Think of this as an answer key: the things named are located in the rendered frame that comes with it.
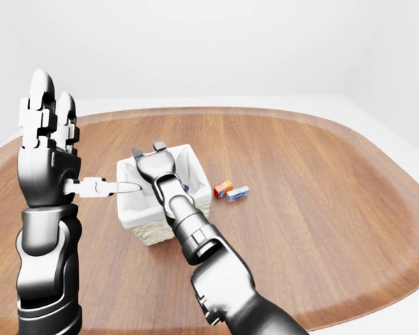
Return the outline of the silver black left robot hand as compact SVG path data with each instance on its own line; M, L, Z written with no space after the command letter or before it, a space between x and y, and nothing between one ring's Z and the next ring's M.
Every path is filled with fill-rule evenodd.
M20 188L30 207L69 204L81 198L104 198L141 190L133 182L108 182L102 177L79 178L81 159L74 147L80 139L73 97L55 98L52 78L34 72L29 97L20 102L22 146L17 155Z

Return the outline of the white wicker basket cloth lined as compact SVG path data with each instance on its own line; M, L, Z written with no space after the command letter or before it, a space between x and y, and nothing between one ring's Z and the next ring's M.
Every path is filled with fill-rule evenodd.
M189 187L195 206L208 217L212 189L191 145L168 147L167 150L175 159L176 173L182 183ZM139 191L117 195L117 214L125 229L130 230L146 246L175 237L152 186L140 176L134 158L117 162L117 181L141 186Z

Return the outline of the small blue white food box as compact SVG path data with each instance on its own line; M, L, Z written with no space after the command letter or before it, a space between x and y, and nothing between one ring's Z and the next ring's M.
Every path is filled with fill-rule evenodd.
M242 198L245 198L249 194L249 187L248 186L242 186L236 189L233 189L231 191L228 191L226 193L226 201L227 202L234 202L236 200L240 200Z

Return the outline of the small red orange food box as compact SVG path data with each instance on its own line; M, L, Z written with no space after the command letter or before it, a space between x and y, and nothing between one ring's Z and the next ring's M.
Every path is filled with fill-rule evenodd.
M216 199L221 199L231 190L233 190L233 183L230 180L226 180L214 187L214 196Z

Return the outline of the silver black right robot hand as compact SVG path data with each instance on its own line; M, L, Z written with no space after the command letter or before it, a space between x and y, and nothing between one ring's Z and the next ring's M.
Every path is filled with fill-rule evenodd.
M175 173L175 160L163 141L153 141L154 151L145 154L140 147L132 148L132 157L141 177L154 183L158 178Z

